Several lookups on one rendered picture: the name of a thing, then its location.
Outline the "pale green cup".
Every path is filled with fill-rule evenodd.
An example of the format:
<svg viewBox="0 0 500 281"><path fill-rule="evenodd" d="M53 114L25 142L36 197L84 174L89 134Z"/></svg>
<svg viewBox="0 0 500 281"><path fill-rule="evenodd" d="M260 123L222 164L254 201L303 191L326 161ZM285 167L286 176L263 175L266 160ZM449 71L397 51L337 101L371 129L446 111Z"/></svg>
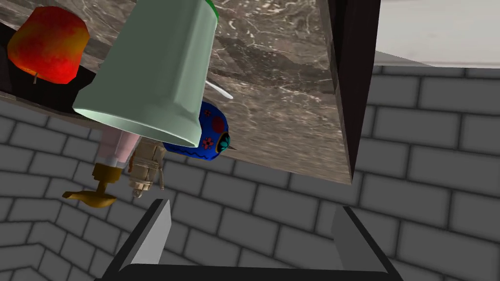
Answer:
<svg viewBox="0 0 500 281"><path fill-rule="evenodd" d="M217 23L211 0L137 0L74 111L150 139L198 146Z"/></svg>

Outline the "blue flower-painted jar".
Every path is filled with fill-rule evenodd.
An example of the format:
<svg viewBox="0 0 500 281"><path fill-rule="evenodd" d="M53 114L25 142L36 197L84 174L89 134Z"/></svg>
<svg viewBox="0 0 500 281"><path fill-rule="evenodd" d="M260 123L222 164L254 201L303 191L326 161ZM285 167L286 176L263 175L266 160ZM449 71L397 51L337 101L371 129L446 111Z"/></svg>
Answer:
<svg viewBox="0 0 500 281"><path fill-rule="evenodd" d="M199 116L202 134L197 147L185 147L164 143L168 152L190 158L211 161L229 148L229 125L226 116L213 104L203 101Z"/></svg>

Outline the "pink dispenser with gold pump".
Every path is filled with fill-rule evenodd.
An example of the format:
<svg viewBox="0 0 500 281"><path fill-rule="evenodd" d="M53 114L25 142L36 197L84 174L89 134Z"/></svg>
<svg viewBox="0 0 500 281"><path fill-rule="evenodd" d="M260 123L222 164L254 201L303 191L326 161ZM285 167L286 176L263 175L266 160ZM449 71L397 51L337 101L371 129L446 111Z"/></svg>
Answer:
<svg viewBox="0 0 500 281"><path fill-rule="evenodd" d="M98 182L96 190L81 190L79 192L64 192L62 197L78 200L93 208L105 208L116 201L116 197L106 193L108 184L119 180L141 136L107 126L102 136L97 152L92 177Z"/></svg>

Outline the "red yellow apple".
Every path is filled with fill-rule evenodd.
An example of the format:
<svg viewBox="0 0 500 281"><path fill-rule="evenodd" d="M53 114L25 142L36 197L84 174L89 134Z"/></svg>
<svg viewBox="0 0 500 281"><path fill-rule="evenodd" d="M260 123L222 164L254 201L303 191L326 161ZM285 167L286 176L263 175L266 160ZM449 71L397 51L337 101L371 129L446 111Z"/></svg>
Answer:
<svg viewBox="0 0 500 281"><path fill-rule="evenodd" d="M34 80L68 84L90 39L85 22L57 6L34 9L7 44L7 56Z"/></svg>

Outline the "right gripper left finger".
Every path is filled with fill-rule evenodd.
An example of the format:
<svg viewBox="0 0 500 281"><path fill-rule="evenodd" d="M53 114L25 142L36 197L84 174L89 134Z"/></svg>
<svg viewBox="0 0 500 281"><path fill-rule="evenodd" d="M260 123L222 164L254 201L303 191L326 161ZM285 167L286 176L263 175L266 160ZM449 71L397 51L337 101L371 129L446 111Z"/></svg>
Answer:
<svg viewBox="0 0 500 281"><path fill-rule="evenodd" d="M105 270L103 279L155 279L171 228L170 202L156 199Z"/></svg>

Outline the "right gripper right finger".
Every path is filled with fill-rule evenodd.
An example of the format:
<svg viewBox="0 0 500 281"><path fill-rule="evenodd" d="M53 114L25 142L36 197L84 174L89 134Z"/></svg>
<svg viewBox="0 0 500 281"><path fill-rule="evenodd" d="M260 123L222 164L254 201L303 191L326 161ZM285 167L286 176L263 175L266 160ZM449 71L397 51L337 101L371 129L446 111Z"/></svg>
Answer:
<svg viewBox="0 0 500 281"><path fill-rule="evenodd" d="M332 237L343 266L337 274L338 278L345 280L402 279L350 207L336 207Z"/></svg>

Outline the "white thin utensil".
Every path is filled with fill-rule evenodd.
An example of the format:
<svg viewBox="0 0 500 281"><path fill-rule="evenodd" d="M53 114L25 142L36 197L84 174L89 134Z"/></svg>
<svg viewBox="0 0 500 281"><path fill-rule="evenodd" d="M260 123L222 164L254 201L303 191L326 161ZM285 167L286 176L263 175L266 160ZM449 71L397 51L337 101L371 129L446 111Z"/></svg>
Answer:
<svg viewBox="0 0 500 281"><path fill-rule="evenodd" d="M227 99L233 99L233 96L231 94L229 94L225 89L221 88L220 86L217 86L217 85L211 83L208 80L206 80L205 83L208 86L210 86L212 89L214 89L216 92L218 92L219 94L221 94L222 96L224 96L225 98L227 98Z"/></svg>

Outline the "beige wrapped bottle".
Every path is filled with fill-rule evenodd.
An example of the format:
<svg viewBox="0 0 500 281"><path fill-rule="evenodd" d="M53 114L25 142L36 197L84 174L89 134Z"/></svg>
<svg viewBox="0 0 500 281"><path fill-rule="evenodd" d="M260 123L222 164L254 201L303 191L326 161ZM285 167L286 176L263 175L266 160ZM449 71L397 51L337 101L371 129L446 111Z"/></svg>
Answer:
<svg viewBox="0 0 500 281"><path fill-rule="evenodd" d="M130 157L128 164L129 186L132 195L140 198L159 176L159 187L164 189L163 158L166 153L163 143L142 137Z"/></svg>

